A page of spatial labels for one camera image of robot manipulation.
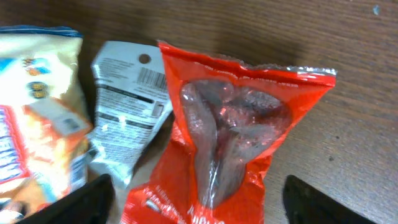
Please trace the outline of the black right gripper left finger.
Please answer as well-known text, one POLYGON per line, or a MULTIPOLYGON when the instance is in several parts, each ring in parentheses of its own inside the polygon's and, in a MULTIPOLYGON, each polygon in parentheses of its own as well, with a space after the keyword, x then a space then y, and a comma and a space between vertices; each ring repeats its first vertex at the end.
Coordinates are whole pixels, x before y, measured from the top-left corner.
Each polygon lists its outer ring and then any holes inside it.
POLYGON ((111 176, 103 174, 17 224, 106 224, 113 202, 111 176))

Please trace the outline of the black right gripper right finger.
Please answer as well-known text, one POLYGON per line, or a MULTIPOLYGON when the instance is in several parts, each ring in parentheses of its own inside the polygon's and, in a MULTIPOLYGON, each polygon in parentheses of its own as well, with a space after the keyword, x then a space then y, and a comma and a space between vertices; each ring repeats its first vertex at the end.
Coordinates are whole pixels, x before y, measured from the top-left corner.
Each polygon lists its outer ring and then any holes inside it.
POLYGON ((376 224, 294 175, 288 175, 282 201, 289 224, 376 224))

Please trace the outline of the red snack bag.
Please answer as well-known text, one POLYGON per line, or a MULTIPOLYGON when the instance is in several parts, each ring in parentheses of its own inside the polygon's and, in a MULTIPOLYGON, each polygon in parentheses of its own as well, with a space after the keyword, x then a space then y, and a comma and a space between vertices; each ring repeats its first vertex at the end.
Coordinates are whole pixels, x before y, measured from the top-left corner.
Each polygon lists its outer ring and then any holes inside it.
POLYGON ((262 223, 263 180, 292 128, 335 86, 332 68, 251 66, 159 43, 175 121, 122 223, 262 223))

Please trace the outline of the silver foil packet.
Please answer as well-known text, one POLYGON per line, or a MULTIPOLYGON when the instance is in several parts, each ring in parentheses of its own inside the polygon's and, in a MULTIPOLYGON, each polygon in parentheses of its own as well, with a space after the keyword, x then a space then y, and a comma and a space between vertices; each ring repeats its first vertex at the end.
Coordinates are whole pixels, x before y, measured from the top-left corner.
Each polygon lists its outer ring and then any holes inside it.
POLYGON ((95 127, 88 134, 90 167, 127 187, 134 166, 172 112, 158 47, 104 43, 91 69, 95 78, 95 127))

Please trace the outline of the yellow chip bag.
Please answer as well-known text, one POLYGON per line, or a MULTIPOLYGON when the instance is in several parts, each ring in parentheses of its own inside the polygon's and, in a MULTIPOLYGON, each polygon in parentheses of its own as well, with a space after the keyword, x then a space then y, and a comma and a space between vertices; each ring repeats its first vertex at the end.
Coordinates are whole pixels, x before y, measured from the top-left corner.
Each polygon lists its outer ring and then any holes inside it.
POLYGON ((82 42, 69 27, 1 28, 2 223, 18 222, 54 203, 45 201, 27 165, 23 107, 56 98, 89 122, 77 77, 82 42))

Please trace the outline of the small orange box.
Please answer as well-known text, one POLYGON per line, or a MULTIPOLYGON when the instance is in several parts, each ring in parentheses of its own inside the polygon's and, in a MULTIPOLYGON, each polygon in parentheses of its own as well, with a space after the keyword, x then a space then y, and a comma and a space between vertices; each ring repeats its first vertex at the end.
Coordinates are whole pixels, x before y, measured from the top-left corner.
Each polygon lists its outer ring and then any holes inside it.
POLYGON ((27 165, 43 192, 55 202, 87 182, 85 135, 92 125, 56 98, 23 107, 27 165))

